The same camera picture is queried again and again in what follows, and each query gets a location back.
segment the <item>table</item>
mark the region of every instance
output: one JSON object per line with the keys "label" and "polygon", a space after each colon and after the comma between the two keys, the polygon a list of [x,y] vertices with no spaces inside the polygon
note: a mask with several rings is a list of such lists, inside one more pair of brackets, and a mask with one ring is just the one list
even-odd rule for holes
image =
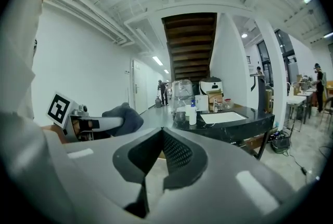
{"label": "table", "polygon": [[239,115],[245,116],[246,119],[233,122],[207,124],[201,115],[215,113],[201,111],[197,112],[197,123],[195,125],[190,125],[189,119],[185,116],[185,112],[177,112],[172,127],[228,143],[241,142],[257,135],[264,134],[260,150],[255,155],[259,160],[269,138],[268,132],[273,128],[275,116],[269,113],[258,112],[258,110],[248,107],[236,107],[222,112],[236,112]]}
{"label": "table", "polygon": [[312,96],[313,96],[313,92],[304,92],[304,93],[299,93],[297,94],[300,97],[306,97],[306,111],[304,114],[304,124],[305,124],[305,120],[306,120],[306,113],[309,113],[309,118],[311,116],[311,107],[312,107]]}
{"label": "table", "polygon": [[296,121],[296,118],[297,118],[297,108],[298,108],[298,106],[303,104],[304,101],[306,101],[306,97],[304,97],[304,96],[288,96],[287,97],[287,104],[290,105],[288,123],[289,123],[290,118],[292,117],[294,108],[296,108],[296,113],[295,113],[295,117],[293,119],[292,128],[289,129],[287,127],[287,129],[289,129],[291,131],[290,136],[291,136],[291,134],[293,132],[293,128],[295,126],[295,121]]}

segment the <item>wooden staircase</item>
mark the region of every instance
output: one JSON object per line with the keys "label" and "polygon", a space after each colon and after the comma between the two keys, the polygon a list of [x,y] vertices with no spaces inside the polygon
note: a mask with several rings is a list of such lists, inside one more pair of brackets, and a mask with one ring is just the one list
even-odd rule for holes
{"label": "wooden staircase", "polygon": [[183,14],[162,19],[168,40],[172,81],[209,77],[216,13]]}

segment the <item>black table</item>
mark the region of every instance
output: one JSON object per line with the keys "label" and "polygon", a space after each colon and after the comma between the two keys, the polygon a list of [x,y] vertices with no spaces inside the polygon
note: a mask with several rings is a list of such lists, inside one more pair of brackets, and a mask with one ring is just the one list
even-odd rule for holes
{"label": "black table", "polygon": [[233,111],[246,117],[246,119],[234,122],[206,124],[201,115],[215,113],[201,111],[197,112],[197,123],[190,125],[188,117],[186,118],[185,116],[185,112],[177,112],[172,127],[227,143],[237,143],[264,134],[260,150],[258,154],[255,155],[259,160],[267,144],[269,137],[268,132],[273,128],[275,116],[269,113],[260,113],[258,110],[247,107],[235,107],[223,112]]}

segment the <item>door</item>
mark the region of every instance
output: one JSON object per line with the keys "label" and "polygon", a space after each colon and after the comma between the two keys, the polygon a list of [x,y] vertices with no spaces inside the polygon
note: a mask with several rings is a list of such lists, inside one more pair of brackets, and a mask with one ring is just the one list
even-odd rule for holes
{"label": "door", "polygon": [[133,65],[133,91],[134,91],[134,105],[137,113],[145,112],[147,107],[147,85],[146,74],[144,66],[136,61],[132,61]]}

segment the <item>mesh panel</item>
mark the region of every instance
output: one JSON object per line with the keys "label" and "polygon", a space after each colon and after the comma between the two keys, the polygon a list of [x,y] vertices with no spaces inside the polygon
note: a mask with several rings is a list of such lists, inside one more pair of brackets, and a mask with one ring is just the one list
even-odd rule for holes
{"label": "mesh panel", "polygon": [[163,136],[163,152],[166,157],[169,174],[171,174],[186,166],[190,162],[193,153],[188,146],[174,139],[170,135],[164,133]]}

